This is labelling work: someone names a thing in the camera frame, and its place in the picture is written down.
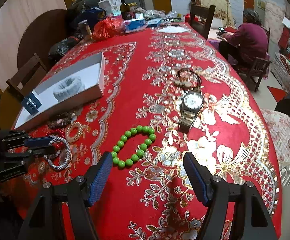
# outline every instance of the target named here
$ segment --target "red plastic bag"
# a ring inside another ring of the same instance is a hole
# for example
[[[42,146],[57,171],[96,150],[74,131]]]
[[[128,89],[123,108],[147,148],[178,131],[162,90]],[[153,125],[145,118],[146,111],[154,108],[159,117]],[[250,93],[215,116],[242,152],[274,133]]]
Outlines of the red plastic bag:
[[[125,25],[122,18],[107,17],[94,26],[93,39],[107,40],[124,32]]]

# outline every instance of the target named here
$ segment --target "metal watch band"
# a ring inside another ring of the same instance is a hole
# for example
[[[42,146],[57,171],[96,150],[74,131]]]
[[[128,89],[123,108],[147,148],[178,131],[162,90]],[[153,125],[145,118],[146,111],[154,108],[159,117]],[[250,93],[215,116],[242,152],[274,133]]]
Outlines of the metal watch band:
[[[195,118],[195,114],[189,111],[183,111],[181,114],[181,118],[178,120],[178,124],[181,129],[189,130],[192,126],[192,122]]]
[[[201,90],[200,90],[199,88],[194,88],[194,89],[192,89],[191,91],[192,91],[192,92],[196,92],[196,93],[198,93],[198,94],[201,93]]]

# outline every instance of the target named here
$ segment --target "blue grip pad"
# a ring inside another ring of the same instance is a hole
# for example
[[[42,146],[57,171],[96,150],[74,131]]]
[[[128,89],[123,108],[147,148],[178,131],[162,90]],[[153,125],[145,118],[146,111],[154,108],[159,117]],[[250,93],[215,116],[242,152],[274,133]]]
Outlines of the blue grip pad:
[[[90,206],[92,206],[96,201],[100,199],[111,169],[112,155],[108,154],[106,160],[103,162],[102,166],[98,170],[94,181],[90,185],[90,196],[88,198],[88,203]]]
[[[206,194],[206,184],[188,153],[184,155],[183,164],[198,201],[206,206],[209,201]]]

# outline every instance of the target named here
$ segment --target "gray hair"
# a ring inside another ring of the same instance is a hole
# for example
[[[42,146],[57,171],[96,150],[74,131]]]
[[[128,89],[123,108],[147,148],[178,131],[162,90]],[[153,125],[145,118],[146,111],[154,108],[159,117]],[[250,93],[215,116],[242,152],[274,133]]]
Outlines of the gray hair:
[[[261,24],[261,20],[258,13],[254,11],[253,9],[245,9],[243,11],[243,17],[246,18],[247,23],[254,23],[257,25]]]

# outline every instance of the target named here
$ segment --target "brown bottle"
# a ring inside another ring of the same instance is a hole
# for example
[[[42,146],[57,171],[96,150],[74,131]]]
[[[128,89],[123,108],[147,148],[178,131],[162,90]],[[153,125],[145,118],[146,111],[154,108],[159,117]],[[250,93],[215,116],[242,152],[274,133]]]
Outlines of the brown bottle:
[[[125,0],[121,0],[120,12],[124,20],[131,20],[133,17],[130,12],[130,7],[126,4]]]

